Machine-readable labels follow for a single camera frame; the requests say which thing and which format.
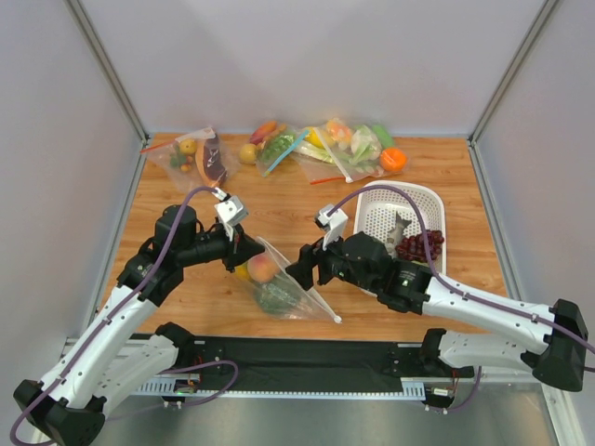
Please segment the polka dot zip bag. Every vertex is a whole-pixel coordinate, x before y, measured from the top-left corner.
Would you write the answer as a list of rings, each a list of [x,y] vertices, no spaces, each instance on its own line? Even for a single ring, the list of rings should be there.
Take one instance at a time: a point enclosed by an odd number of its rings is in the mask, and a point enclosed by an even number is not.
[[[311,288],[308,291],[304,291],[297,284],[297,282],[285,272],[285,268],[289,265],[289,260],[279,250],[277,250],[271,243],[269,243],[262,237],[257,237],[256,241],[264,245],[264,253],[267,254],[271,259],[273,259],[279,267],[279,272],[271,280],[271,282],[277,282],[280,285],[284,285],[287,289],[291,289],[294,294],[301,296],[300,304],[289,314],[286,314],[284,316],[273,316],[270,314],[268,315],[276,319],[283,320],[326,320],[337,324],[342,323],[342,318],[338,314],[336,314],[335,311],[332,310],[332,308],[326,303],[326,301],[314,288]],[[249,296],[251,296],[252,299],[256,302],[255,292],[264,283],[254,282],[252,280],[250,282],[242,281],[238,279],[234,275],[234,273],[233,276],[236,278],[238,283],[241,284],[245,292]]]

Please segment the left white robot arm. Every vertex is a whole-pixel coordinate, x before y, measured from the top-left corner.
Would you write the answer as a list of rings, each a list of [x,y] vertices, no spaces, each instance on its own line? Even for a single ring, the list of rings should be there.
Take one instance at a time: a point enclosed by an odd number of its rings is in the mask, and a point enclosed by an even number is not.
[[[173,322],[160,326],[125,361],[114,359],[129,337],[182,283],[185,268],[220,261],[232,271],[264,247],[247,235],[242,202],[226,196],[209,230],[186,203],[167,207],[154,234],[130,258],[94,321],[43,377],[14,391],[16,424],[28,421],[58,445],[89,445],[111,412],[153,376],[190,364],[192,334]]]

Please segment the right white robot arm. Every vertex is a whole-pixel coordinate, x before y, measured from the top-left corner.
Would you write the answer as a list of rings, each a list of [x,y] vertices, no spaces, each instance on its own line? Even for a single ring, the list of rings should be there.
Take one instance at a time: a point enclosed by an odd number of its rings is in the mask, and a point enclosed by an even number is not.
[[[516,369],[550,387],[570,392],[583,388],[588,330],[571,301],[547,306],[486,293],[392,258],[380,241],[363,232],[332,243],[306,244],[285,271],[305,290],[338,279],[375,295],[391,310],[463,321],[484,330],[477,335],[428,332],[424,341],[432,361],[452,368]]]

